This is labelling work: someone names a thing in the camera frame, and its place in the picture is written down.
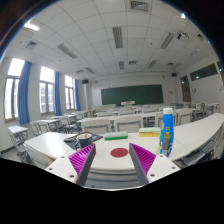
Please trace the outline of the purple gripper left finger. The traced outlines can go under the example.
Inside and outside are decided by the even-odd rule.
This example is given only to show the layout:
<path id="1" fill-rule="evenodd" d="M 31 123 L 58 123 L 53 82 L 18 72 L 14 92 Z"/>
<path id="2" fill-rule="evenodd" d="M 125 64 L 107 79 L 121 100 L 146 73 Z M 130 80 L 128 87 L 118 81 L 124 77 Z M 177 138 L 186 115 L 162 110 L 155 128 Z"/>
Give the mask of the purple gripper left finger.
<path id="1" fill-rule="evenodd" d="M 94 144 L 91 144 L 69 156 L 70 163 L 77 173 L 76 183 L 79 186 L 85 185 L 95 155 L 96 147 Z"/>

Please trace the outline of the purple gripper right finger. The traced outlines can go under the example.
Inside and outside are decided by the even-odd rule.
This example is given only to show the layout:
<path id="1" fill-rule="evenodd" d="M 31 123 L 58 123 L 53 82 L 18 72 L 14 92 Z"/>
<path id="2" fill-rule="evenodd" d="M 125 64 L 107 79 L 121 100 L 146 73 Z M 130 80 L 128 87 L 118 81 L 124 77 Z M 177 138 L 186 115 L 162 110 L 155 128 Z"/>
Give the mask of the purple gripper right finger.
<path id="1" fill-rule="evenodd" d="M 136 144 L 129 144 L 129 154 L 134 164 L 138 181 L 141 185 L 149 183 L 147 173 L 151 168 L 156 155 Z"/>

